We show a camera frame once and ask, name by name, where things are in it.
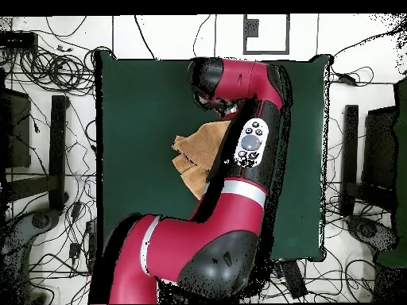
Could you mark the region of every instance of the white floor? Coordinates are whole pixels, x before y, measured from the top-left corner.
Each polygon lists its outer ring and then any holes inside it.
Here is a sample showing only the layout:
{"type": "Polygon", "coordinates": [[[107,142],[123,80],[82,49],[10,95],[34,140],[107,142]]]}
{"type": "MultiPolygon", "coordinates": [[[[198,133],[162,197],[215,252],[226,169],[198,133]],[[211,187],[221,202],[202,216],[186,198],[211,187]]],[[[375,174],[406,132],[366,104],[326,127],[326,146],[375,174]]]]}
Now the white floor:
{"type": "MultiPolygon", "coordinates": [[[[143,35],[151,51],[157,58],[161,59],[189,59],[194,56],[194,40],[196,32],[201,23],[208,17],[207,15],[186,15],[186,16],[142,16],[138,17],[143,35]]],[[[59,36],[71,34],[83,20],[83,17],[49,17],[48,22],[53,32],[59,36]]],[[[261,22],[273,20],[272,16],[260,16],[261,22]]],[[[342,48],[359,42],[360,40],[383,33],[390,30],[398,23],[396,18],[384,15],[369,14],[291,14],[290,20],[290,53],[287,56],[246,56],[248,60],[278,60],[290,59],[306,61],[316,53],[327,53],[335,55],[342,48]]],[[[50,52],[60,55],[75,55],[81,60],[88,49],[98,46],[111,48],[118,58],[145,59],[151,55],[145,47],[138,27],[133,16],[118,17],[87,17],[82,26],[70,37],[60,37],[59,41],[50,33],[45,17],[15,17],[13,22],[14,30],[41,30],[39,44],[50,52]],[[58,52],[58,45],[64,50],[72,48],[71,52],[58,52]]],[[[214,35],[215,35],[215,15],[211,15],[207,22],[202,25],[200,34],[196,39],[195,53],[197,56],[214,55],[214,35]]],[[[396,49],[395,37],[382,37],[364,45],[350,48],[341,52],[335,59],[334,69],[336,72],[352,72],[361,67],[371,67],[374,70],[372,84],[365,87],[347,87],[343,84],[333,83],[330,88],[330,116],[329,125],[329,147],[340,144],[342,128],[342,113],[345,105],[358,104],[359,113],[362,115],[359,121],[359,134],[364,134],[363,118],[368,110],[391,106],[394,104],[393,87],[390,83],[396,83],[404,76],[401,75],[405,69],[402,60],[399,61],[401,51],[396,49]]],[[[216,49],[215,54],[221,57],[236,57],[244,59],[242,54],[242,15],[217,15],[216,22],[216,49]]],[[[31,114],[40,120],[37,125],[39,133],[32,130],[31,146],[36,149],[38,156],[42,160],[45,168],[48,167],[49,151],[49,128],[45,124],[50,121],[51,95],[49,91],[37,87],[34,84],[22,82],[27,80],[24,75],[18,74],[19,67],[14,69],[13,82],[6,81],[8,87],[14,90],[26,91],[33,101],[31,114]]],[[[371,73],[368,71],[358,71],[363,82],[369,82],[371,73]]],[[[92,199],[96,196],[95,189],[95,154],[90,148],[90,143],[85,137],[83,128],[87,123],[95,119],[95,100],[92,95],[86,97],[70,96],[73,108],[68,114],[67,146],[71,151],[67,152],[68,165],[66,168],[66,190],[71,196],[68,206],[72,203],[78,188],[82,191],[86,180],[86,193],[82,194],[80,201],[88,203],[89,208],[86,214],[74,225],[76,236],[80,240],[84,231],[86,221],[96,216],[96,207],[92,199]]],[[[95,124],[89,127],[89,136],[95,138],[95,124]]],[[[362,150],[363,138],[359,139],[359,147],[362,150]]],[[[329,153],[336,157],[339,154],[340,146],[336,146],[329,153]]],[[[359,167],[362,167],[362,158],[359,158],[359,167]]],[[[19,180],[29,176],[43,175],[41,164],[37,156],[32,152],[32,164],[30,168],[14,169],[13,174],[9,170],[9,179],[19,180]]],[[[328,181],[339,181],[340,177],[340,156],[336,160],[328,162],[328,181]],[[335,164],[336,176],[334,176],[333,164],[335,164]]],[[[335,192],[328,189],[327,199],[331,198],[335,192]]],[[[23,210],[27,202],[33,198],[19,200],[13,204],[13,214],[23,210]]],[[[42,197],[30,203],[26,210],[35,210],[46,205],[47,197],[42,197]]],[[[336,219],[336,215],[329,217],[329,220],[336,219]]],[[[388,217],[383,217],[383,223],[390,225],[388,217]]],[[[36,245],[30,257],[30,263],[36,264],[46,254],[52,253],[62,261],[68,260],[69,240],[65,231],[64,221],[54,230],[41,235],[36,240],[36,245]]],[[[333,222],[327,225],[325,230],[325,247],[328,249],[328,256],[324,262],[310,263],[300,261],[299,265],[306,273],[307,287],[314,293],[325,293],[325,297],[338,302],[354,302],[349,294],[344,282],[344,274],[340,272],[341,265],[345,265],[355,259],[366,259],[371,261],[369,249],[351,238],[345,230],[342,221],[333,222]]],[[[31,277],[34,284],[49,288],[55,293],[52,304],[68,304],[73,300],[73,304],[87,303],[88,281],[86,276],[75,276],[69,278],[69,268],[62,265],[57,259],[45,257],[42,265],[38,265],[32,272],[31,277]]],[[[79,265],[75,265],[80,271],[86,272],[84,258],[79,260],[79,265]]],[[[355,279],[366,279],[367,283],[373,287],[372,279],[374,270],[367,264],[354,263],[348,270],[351,277],[355,279]]],[[[268,298],[261,297],[251,299],[252,303],[286,303],[293,301],[288,295],[281,280],[274,280],[274,284],[279,287],[277,290],[272,284],[264,293],[268,298]],[[281,295],[281,291],[286,295],[286,299],[281,295]]],[[[367,291],[361,281],[359,286],[351,282],[355,289],[354,296],[361,302],[369,302],[371,294],[367,291]]],[[[48,293],[48,302],[51,301],[51,292],[48,293]]],[[[308,295],[307,301],[313,303],[327,302],[328,299],[321,296],[308,295]]]]}

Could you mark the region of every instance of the circular button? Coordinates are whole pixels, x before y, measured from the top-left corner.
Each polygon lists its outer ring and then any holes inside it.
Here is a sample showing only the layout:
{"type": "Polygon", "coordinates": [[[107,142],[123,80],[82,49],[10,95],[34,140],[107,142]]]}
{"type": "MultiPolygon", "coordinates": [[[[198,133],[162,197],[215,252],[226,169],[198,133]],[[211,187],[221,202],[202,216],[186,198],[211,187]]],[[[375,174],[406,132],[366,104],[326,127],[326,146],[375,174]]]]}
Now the circular button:
{"type": "Polygon", "coordinates": [[[257,152],[252,152],[249,154],[249,159],[251,160],[256,160],[258,157],[258,153],[257,152]]]}
{"type": "Polygon", "coordinates": [[[260,147],[260,144],[259,139],[253,134],[250,134],[243,137],[241,145],[246,151],[256,151],[260,147]]]}

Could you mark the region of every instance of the black stand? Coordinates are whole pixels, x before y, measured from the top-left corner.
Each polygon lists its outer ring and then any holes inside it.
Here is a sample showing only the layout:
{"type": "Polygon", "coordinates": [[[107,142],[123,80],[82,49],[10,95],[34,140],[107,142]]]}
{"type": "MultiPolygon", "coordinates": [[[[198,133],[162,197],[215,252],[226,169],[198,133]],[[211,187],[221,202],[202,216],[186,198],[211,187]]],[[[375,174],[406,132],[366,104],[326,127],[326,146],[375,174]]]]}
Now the black stand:
{"type": "Polygon", "coordinates": [[[48,177],[8,183],[10,202],[48,192],[49,208],[59,211],[64,209],[68,198],[65,193],[65,126],[69,106],[68,97],[52,97],[48,177]]]}
{"type": "Polygon", "coordinates": [[[48,176],[23,179],[8,183],[9,200],[13,202],[48,192],[49,209],[36,210],[15,218],[3,228],[5,239],[0,246],[0,301],[8,304],[42,304],[30,295],[29,254],[39,234],[52,230],[68,200],[65,193],[65,121],[70,102],[66,96],[52,97],[51,133],[49,143],[48,176]]]}

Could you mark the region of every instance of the cable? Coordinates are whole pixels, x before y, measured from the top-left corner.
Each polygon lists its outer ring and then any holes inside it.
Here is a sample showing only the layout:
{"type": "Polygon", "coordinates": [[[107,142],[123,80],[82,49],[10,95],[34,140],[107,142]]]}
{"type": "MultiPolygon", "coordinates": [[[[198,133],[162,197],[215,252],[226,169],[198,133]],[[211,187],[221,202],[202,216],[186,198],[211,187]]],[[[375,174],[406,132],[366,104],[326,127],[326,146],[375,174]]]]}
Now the cable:
{"type": "Polygon", "coordinates": [[[195,43],[196,43],[196,39],[198,38],[198,35],[200,34],[200,29],[201,29],[202,26],[205,24],[205,22],[209,20],[209,18],[211,17],[211,15],[212,15],[212,14],[209,14],[209,15],[207,16],[207,18],[205,19],[205,21],[200,24],[200,27],[198,28],[198,32],[196,33],[195,40],[194,40],[194,44],[193,44],[193,46],[192,46],[192,51],[194,52],[194,56],[195,56],[195,57],[196,57],[196,53],[195,53],[195,43]]]}
{"type": "Polygon", "coordinates": [[[55,33],[52,31],[51,26],[49,25],[48,17],[45,17],[45,19],[46,19],[46,21],[47,21],[48,28],[49,28],[49,30],[51,30],[51,33],[54,35],[54,37],[71,37],[71,36],[72,36],[73,34],[75,34],[75,33],[78,31],[78,29],[83,25],[83,23],[84,23],[85,20],[87,19],[87,16],[85,16],[85,17],[83,18],[83,20],[80,22],[80,24],[78,25],[78,27],[76,27],[76,29],[75,29],[72,33],[70,33],[70,34],[68,34],[68,35],[58,35],[58,34],[55,34],[55,33]]]}
{"type": "Polygon", "coordinates": [[[86,282],[85,283],[85,285],[84,286],[82,286],[82,288],[80,289],[80,290],[78,290],[78,292],[77,293],[75,293],[74,294],[74,296],[72,297],[72,300],[71,300],[71,302],[70,303],[68,303],[67,305],[72,305],[73,304],[73,302],[75,302],[75,297],[83,290],[83,289],[85,289],[86,288],[86,286],[87,285],[89,285],[89,283],[90,283],[91,281],[88,281],[88,282],[86,282]]]}
{"type": "Polygon", "coordinates": [[[347,290],[349,291],[349,293],[351,294],[351,296],[353,297],[353,299],[354,299],[356,302],[360,303],[360,301],[355,297],[355,295],[353,294],[353,292],[352,292],[352,290],[351,290],[351,285],[350,285],[350,283],[349,283],[349,276],[348,276],[348,274],[347,274],[347,270],[349,269],[349,267],[350,267],[352,264],[356,263],[356,262],[363,262],[363,263],[366,263],[366,264],[368,264],[370,267],[372,267],[376,272],[377,272],[377,268],[376,268],[372,263],[370,263],[369,261],[366,261],[366,260],[363,260],[363,259],[353,260],[353,261],[349,262],[349,263],[347,264],[347,266],[345,267],[345,282],[346,282],[346,285],[347,285],[347,290]]]}
{"type": "Polygon", "coordinates": [[[143,42],[144,42],[144,45],[145,45],[145,46],[147,47],[147,49],[149,50],[149,53],[150,53],[151,56],[153,57],[153,60],[155,60],[156,57],[154,56],[153,52],[152,52],[151,49],[149,48],[149,45],[148,45],[147,42],[145,41],[143,32],[141,31],[141,27],[140,27],[140,25],[138,24],[137,15],[134,15],[134,20],[136,21],[136,25],[137,25],[138,31],[140,32],[141,38],[142,38],[142,40],[143,40],[143,42]]]}
{"type": "Polygon", "coordinates": [[[86,125],[86,127],[85,127],[85,136],[86,136],[86,138],[87,138],[89,141],[92,141],[92,142],[95,143],[96,140],[90,138],[90,137],[89,137],[89,133],[87,132],[87,128],[88,128],[91,124],[93,124],[94,122],[96,122],[96,119],[94,119],[93,121],[88,122],[88,124],[86,125]]]}

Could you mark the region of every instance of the black cable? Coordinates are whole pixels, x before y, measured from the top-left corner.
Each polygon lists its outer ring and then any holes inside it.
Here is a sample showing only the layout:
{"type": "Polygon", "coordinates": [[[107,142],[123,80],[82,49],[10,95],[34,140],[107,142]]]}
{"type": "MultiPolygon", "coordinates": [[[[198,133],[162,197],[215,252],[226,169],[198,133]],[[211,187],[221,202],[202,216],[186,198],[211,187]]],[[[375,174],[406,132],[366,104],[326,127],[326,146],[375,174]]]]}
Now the black cable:
{"type": "MultiPolygon", "coordinates": [[[[82,46],[77,45],[77,44],[73,44],[73,43],[70,43],[70,42],[67,42],[67,41],[62,41],[62,40],[59,38],[59,35],[56,35],[56,34],[52,31],[51,26],[49,25],[49,21],[48,21],[48,18],[47,18],[47,17],[45,17],[45,20],[47,21],[47,26],[48,26],[49,30],[51,31],[51,34],[52,34],[58,41],[60,41],[60,42],[62,42],[62,43],[65,43],[65,44],[72,45],[72,46],[77,47],[77,48],[80,48],[80,49],[84,49],[84,50],[88,50],[88,51],[90,50],[90,49],[88,49],[88,48],[82,47],[82,46]]],[[[80,23],[79,27],[78,27],[73,33],[75,33],[75,32],[80,28],[80,26],[84,23],[85,20],[86,20],[86,17],[83,19],[83,21],[80,23]]]]}
{"type": "Polygon", "coordinates": [[[54,300],[54,298],[55,298],[55,292],[54,292],[53,290],[48,289],[48,288],[41,287],[40,285],[36,285],[36,284],[32,283],[31,280],[29,280],[29,284],[30,284],[33,288],[38,288],[38,289],[40,289],[40,290],[46,290],[46,291],[48,291],[48,292],[51,292],[52,298],[51,298],[51,301],[48,303],[48,305],[51,305],[51,304],[52,304],[52,302],[53,302],[53,300],[54,300]]]}
{"type": "Polygon", "coordinates": [[[93,121],[88,122],[88,124],[86,125],[86,128],[85,128],[85,136],[86,136],[86,138],[87,138],[89,141],[92,141],[92,142],[95,143],[96,140],[90,138],[90,137],[89,137],[89,133],[87,132],[87,128],[89,127],[89,125],[92,124],[92,123],[94,123],[94,122],[96,122],[96,119],[94,119],[93,121]]]}
{"type": "Polygon", "coordinates": [[[155,60],[156,57],[154,56],[153,52],[152,52],[151,49],[149,48],[149,45],[148,45],[147,42],[145,41],[145,38],[144,38],[143,32],[142,32],[142,30],[141,30],[141,27],[140,27],[140,25],[138,24],[137,15],[134,15],[134,20],[136,21],[136,25],[137,25],[138,31],[140,32],[140,36],[141,36],[141,38],[142,38],[142,40],[143,40],[143,42],[144,42],[144,45],[147,47],[147,49],[149,50],[149,53],[151,54],[151,56],[152,56],[153,59],[155,60]]]}
{"type": "Polygon", "coordinates": [[[366,261],[366,260],[363,260],[363,259],[352,260],[352,261],[349,262],[349,263],[347,264],[347,266],[345,267],[345,282],[346,282],[346,285],[347,285],[347,290],[349,291],[349,293],[351,294],[351,296],[353,297],[353,299],[354,299],[356,302],[360,303],[360,301],[356,298],[356,296],[353,294],[353,292],[352,292],[352,290],[351,290],[351,285],[350,285],[350,283],[349,283],[349,276],[348,276],[348,274],[347,274],[347,270],[348,270],[349,267],[350,267],[352,264],[354,264],[355,262],[363,262],[363,263],[366,263],[366,264],[368,264],[370,267],[372,267],[376,272],[377,272],[378,270],[377,270],[377,268],[376,268],[375,265],[373,265],[373,264],[370,263],[369,261],[366,261]]]}
{"type": "Polygon", "coordinates": [[[91,282],[91,281],[86,282],[85,285],[82,286],[82,288],[81,288],[77,293],[74,294],[74,296],[72,297],[71,302],[68,303],[67,305],[72,305],[73,302],[75,302],[75,297],[76,297],[84,288],[86,288],[86,286],[89,285],[90,282],[91,282]]]}
{"type": "Polygon", "coordinates": [[[45,19],[46,19],[46,21],[47,21],[48,28],[49,28],[49,30],[51,30],[51,33],[54,35],[54,37],[71,37],[71,36],[72,36],[73,34],[75,34],[75,33],[78,31],[78,29],[83,25],[83,23],[84,23],[85,20],[87,19],[87,16],[85,16],[85,17],[83,18],[83,20],[80,22],[80,24],[78,25],[78,27],[76,27],[76,29],[75,29],[72,33],[70,33],[70,34],[68,34],[68,35],[55,34],[55,33],[52,31],[51,26],[49,25],[48,17],[45,17],[45,19]]]}
{"type": "MultiPolygon", "coordinates": [[[[373,36],[371,36],[371,37],[367,37],[367,38],[365,38],[365,39],[363,39],[363,40],[361,40],[360,42],[357,42],[357,43],[355,43],[355,44],[349,45],[349,46],[347,46],[347,47],[345,47],[345,48],[339,50],[339,51],[333,56],[333,58],[334,58],[334,60],[335,60],[335,58],[336,58],[341,52],[345,52],[346,50],[348,50],[348,49],[350,49],[350,48],[353,48],[353,47],[356,47],[356,46],[358,46],[358,45],[363,45],[363,44],[365,44],[365,43],[368,42],[368,41],[376,40],[376,39],[378,39],[379,37],[394,36],[394,35],[397,34],[397,33],[405,32],[405,31],[406,31],[406,28],[407,28],[407,17],[403,17],[402,20],[401,20],[401,22],[400,22],[395,28],[391,29],[389,32],[379,33],[379,34],[373,35],[373,36]]],[[[364,86],[366,86],[367,84],[370,84],[370,83],[373,81],[373,78],[374,78],[374,72],[373,72],[373,69],[372,69],[372,68],[370,68],[370,67],[362,67],[362,68],[369,68],[369,69],[372,71],[372,78],[371,78],[371,80],[369,81],[369,83],[365,83],[365,84],[362,85],[362,86],[360,86],[360,85],[358,85],[358,84],[356,83],[356,84],[355,84],[356,87],[364,87],[364,86]]],[[[358,70],[360,70],[360,69],[357,69],[357,70],[355,70],[355,71],[348,72],[348,73],[345,73],[345,74],[339,74],[339,73],[337,73],[337,72],[333,69],[333,67],[331,66],[331,71],[332,71],[332,73],[333,73],[334,75],[350,75],[350,74],[355,73],[356,71],[358,71],[358,70]]]]}
{"type": "Polygon", "coordinates": [[[209,18],[211,17],[211,15],[212,15],[212,14],[209,14],[209,15],[207,16],[207,18],[205,19],[205,21],[200,24],[200,27],[198,28],[198,32],[196,33],[195,40],[194,40],[194,44],[193,44],[193,46],[192,46],[192,51],[194,52],[194,56],[195,56],[195,57],[196,57],[196,54],[195,54],[195,43],[196,43],[196,39],[198,38],[198,35],[200,34],[200,29],[201,29],[202,26],[205,24],[205,22],[209,20],[209,18]]]}

